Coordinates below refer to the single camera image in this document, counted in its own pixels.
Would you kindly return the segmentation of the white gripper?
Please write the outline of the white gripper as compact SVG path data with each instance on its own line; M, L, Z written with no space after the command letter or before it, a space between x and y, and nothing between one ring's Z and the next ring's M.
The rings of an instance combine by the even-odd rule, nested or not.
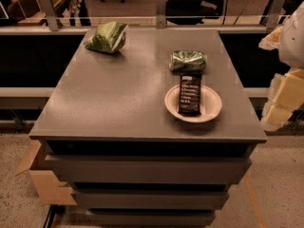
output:
M261 128L277 131L304 104L304 69L301 69L304 68L304 2L283 28L276 28L262 38L258 47L278 49L279 60L291 67L284 75L275 75L262 110Z

